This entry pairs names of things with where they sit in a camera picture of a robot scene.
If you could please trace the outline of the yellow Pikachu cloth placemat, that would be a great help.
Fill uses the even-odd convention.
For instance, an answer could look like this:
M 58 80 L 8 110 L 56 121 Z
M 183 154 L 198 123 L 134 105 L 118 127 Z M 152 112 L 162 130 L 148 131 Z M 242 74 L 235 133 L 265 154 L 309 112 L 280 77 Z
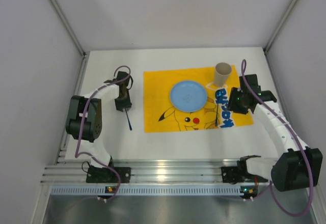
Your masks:
M 207 102 L 199 111 L 185 113 L 171 104 L 169 99 L 171 88 L 184 80 L 198 82 L 207 92 Z M 231 89 L 239 86 L 238 74 L 236 69 L 233 69 L 226 84 L 221 88 L 223 96 L 219 101 L 219 125 L 215 127 L 215 92 L 218 87 L 213 84 L 213 80 L 213 67 L 145 72 L 145 132 L 193 131 L 252 125 L 253 119 L 250 114 L 236 114 L 227 110 Z

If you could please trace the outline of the blue metallic fork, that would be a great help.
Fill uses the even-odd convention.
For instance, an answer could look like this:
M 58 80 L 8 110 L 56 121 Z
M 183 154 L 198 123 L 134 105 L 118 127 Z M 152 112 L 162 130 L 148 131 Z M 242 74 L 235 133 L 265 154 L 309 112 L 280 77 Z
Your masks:
M 130 118 L 129 118 L 127 109 L 125 109 L 125 113 L 126 113 L 126 117 L 127 117 L 127 121 L 128 121 L 129 130 L 132 131 L 132 125 L 131 125 L 131 122 L 130 122 Z

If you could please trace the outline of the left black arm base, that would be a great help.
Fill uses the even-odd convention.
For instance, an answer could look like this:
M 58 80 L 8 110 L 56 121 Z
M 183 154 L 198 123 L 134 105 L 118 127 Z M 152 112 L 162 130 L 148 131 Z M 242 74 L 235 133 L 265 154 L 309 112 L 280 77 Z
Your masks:
M 130 167 L 114 166 L 113 162 L 109 164 L 120 176 L 121 183 L 129 183 L 131 177 Z M 105 167 L 94 167 L 89 162 L 83 162 L 81 169 L 87 174 L 87 183 L 118 183 L 117 175 Z

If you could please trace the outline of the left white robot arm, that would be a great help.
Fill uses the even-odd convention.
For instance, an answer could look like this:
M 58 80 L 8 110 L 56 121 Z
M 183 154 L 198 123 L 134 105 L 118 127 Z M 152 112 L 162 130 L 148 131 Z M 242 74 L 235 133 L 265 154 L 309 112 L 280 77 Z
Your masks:
M 95 91 L 83 96 L 74 95 L 70 99 L 65 129 L 77 140 L 74 157 L 88 156 L 95 168 L 114 167 L 112 156 L 100 139 L 104 132 L 103 106 L 112 101 L 117 111 L 126 114 L 132 107 L 129 90 L 133 86 L 133 78 L 124 71 L 114 76 Z

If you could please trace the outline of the blue metallic spoon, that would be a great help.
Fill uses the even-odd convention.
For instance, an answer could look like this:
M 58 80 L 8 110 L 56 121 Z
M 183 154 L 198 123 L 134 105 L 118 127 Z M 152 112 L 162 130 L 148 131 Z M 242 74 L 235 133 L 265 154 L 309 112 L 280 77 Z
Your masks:
M 219 125 L 219 101 L 223 96 L 222 89 L 219 89 L 215 92 L 215 102 L 216 102 L 216 115 L 215 115 L 215 127 Z

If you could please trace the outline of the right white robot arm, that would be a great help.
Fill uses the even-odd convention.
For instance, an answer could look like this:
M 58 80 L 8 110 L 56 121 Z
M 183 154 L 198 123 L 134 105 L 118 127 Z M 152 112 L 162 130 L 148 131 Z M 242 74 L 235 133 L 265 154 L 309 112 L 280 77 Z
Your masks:
M 240 76 L 240 87 L 232 88 L 228 110 L 246 115 L 252 112 L 274 143 L 278 159 L 258 155 L 242 157 L 237 165 L 245 175 L 256 175 L 272 181 L 278 191 L 315 187 L 323 155 L 310 148 L 293 131 L 283 116 L 271 91 L 263 91 L 257 75 Z

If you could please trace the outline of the beige paper cup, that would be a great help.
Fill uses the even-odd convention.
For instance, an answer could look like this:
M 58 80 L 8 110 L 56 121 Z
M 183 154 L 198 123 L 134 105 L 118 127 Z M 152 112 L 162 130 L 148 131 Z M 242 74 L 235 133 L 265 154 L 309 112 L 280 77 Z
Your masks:
M 232 73 L 232 67 L 224 62 L 218 63 L 214 69 L 213 84 L 217 87 L 222 87 Z

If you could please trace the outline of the light blue plate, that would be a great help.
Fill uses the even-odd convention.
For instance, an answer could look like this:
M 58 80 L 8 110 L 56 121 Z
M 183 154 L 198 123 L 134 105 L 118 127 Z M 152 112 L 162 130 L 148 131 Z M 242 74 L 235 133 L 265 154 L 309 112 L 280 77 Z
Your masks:
M 184 80 L 176 83 L 170 90 L 171 104 L 179 111 L 193 113 L 199 111 L 207 102 L 205 88 L 196 81 Z

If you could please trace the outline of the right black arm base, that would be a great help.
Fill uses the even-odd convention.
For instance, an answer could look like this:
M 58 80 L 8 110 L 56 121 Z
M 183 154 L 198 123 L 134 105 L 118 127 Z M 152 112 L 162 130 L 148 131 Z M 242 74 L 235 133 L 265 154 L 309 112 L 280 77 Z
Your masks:
M 267 183 L 268 180 L 260 176 L 245 174 L 236 166 L 221 167 L 221 175 L 223 183 Z

